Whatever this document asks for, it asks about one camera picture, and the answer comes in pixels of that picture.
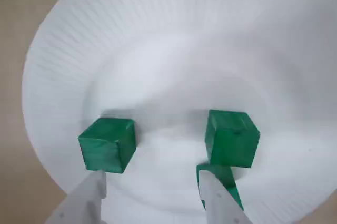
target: paper plate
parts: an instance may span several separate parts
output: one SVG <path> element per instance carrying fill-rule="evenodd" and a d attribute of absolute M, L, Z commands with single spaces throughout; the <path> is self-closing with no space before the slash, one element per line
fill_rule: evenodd
<path fill-rule="evenodd" d="M 245 213 L 290 223 L 337 188 L 336 37 L 337 0 L 59 0 L 27 56 L 28 135 L 69 192 L 89 173 L 77 136 L 135 119 L 103 220 L 196 224 L 207 111 L 245 111 L 261 132 L 253 167 L 234 169 Z"/>

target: green cube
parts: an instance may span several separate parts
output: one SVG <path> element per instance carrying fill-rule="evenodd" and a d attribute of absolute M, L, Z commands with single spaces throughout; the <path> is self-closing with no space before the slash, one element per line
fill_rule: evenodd
<path fill-rule="evenodd" d="M 87 170 L 123 173 L 136 150 L 134 121 L 99 118 L 78 140 Z"/>
<path fill-rule="evenodd" d="M 196 178 L 198 182 L 198 188 L 199 188 L 199 171 L 200 170 L 208 170 L 210 173 L 215 175 L 215 177 L 220 181 L 220 183 L 224 186 L 224 188 L 226 188 L 226 190 L 230 193 L 230 195 L 234 198 L 234 200 L 243 210 L 239 191 L 237 190 L 236 183 L 233 177 L 233 173 L 230 167 L 220 166 L 220 165 L 210 165 L 207 163 L 197 165 Z"/>
<path fill-rule="evenodd" d="M 246 113 L 209 111 L 205 143 L 210 164 L 250 168 L 259 138 Z"/>

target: beige table surface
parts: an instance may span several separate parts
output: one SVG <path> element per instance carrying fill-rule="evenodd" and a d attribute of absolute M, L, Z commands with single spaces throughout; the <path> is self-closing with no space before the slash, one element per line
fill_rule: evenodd
<path fill-rule="evenodd" d="M 65 197 L 37 159 L 21 109 L 25 55 L 56 1 L 0 0 L 0 223 L 44 223 Z M 314 216 L 325 216 L 326 222 L 313 219 L 310 223 L 337 223 L 336 215 L 337 200 L 332 197 Z"/>

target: green block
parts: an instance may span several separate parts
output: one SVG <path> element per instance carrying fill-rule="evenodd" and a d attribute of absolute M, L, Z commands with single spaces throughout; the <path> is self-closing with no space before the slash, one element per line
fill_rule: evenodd
<path fill-rule="evenodd" d="M 211 165 L 207 163 L 197 165 L 196 166 L 196 178 L 198 182 L 198 188 L 199 188 L 199 171 L 200 170 L 208 170 L 210 173 L 215 175 L 215 177 L 220 181 L 220 183 L 224 186 L 224 188 L 226 188 L 226 190 L 230 193 L 230 195 L 234 198 L 234 200 L 243 210 L 239 191 L 237 190 L 234 176 L 233 176 L 233 173 L 230 167 L 220 166 L 220 165 Z"/>
<path fill-rule="evenodd" d="M 246 113 L 209 111 L 205 143 L 210 164 L 250 168 L 259 138 Z"/>
<path fill-rule="evenodd" d="M 87 170 L 123 173 L 136 150 L 134 121 L 99 118 L 78 140 Z"/>

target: white paper plate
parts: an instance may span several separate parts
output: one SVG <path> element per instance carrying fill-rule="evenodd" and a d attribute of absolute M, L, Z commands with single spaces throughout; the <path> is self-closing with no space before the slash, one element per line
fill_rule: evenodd
<path fill-rule="evenodd" d="M 59 0 L 29 49 L 30 141 L 66 192 L 88 175 L 77 136 L 132 117 L 139 145 L 108 174 L 107 223 L 205 223 L 195 165 L 208 109 L 261 131 L 235 169 L 254 223 L 290 223 L 337 188 L 337 0 Z"/>

